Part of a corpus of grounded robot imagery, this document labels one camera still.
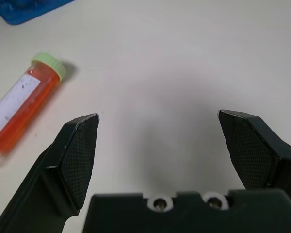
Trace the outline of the blue plastic tray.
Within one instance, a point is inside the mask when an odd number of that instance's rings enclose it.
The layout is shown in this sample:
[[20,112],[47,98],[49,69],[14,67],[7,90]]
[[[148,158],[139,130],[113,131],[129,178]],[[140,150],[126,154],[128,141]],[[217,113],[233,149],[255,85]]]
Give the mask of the blue plastic tray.
[[10,25],[20,25],[74,0],[0,0],[0,16]]

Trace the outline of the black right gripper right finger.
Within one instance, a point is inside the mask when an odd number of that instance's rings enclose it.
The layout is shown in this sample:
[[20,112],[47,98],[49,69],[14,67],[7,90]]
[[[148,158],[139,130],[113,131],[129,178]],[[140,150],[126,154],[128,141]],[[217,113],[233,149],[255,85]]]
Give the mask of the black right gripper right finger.
[[260,117],[219,110],[218,119],[232,164],[246,189],[270,186],[282,161],[291,161],[291,146]]

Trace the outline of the orange liquid tube, green cap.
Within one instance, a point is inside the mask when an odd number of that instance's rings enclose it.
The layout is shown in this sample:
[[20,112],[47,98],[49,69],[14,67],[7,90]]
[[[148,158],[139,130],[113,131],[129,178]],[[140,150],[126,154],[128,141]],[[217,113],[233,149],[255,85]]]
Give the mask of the orange liquid tube, green cap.
[[26,72],[0,100],[0,165],[65,75],[66,68],[59,59],[38,53]]

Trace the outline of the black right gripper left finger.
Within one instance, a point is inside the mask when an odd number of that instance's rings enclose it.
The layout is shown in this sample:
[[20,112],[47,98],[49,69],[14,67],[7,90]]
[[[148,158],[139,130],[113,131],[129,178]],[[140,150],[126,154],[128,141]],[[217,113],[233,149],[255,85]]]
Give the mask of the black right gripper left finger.
[[0,216],[0,233],[62,233],[82,209],[94,165],[99,115],[63,125]]

